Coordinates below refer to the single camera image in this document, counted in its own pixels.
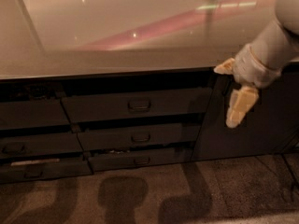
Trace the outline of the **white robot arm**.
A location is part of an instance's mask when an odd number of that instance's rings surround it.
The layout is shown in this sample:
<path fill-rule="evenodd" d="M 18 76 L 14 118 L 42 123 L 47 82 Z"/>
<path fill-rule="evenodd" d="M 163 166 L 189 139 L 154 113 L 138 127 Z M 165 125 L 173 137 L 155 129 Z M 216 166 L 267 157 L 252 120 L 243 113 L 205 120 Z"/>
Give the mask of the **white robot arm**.
<path fill-rule="evenodd" d="M 214 72 L 231 75 L 241 88 L 230 96 L 226 125 L 237 127 L 254 107 L 259 90 L 281 76 L 283 68 L 299 54 L 299 0 L 277 0 L 275 19 L 234 58 L 217 65 Z"/>

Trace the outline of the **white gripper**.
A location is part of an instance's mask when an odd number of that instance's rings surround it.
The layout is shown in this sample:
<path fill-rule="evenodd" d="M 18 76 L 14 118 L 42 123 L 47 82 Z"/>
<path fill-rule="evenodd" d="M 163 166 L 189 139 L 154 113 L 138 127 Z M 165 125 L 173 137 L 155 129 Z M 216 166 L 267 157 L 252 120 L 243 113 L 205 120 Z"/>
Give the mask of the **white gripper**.
<path fill-rule="evenodd" d="M 231 75 L 242 86 L 233 90 L 226 115 L 226 125 L 236 128 L 259 99 L 259 91 L 281 76 L 282 69 L 272 70 L 264 66 L 253 55 L 250 44 L 240 50 L 235 58 L 218 64 L 213 71 L 219 75 Z"/>

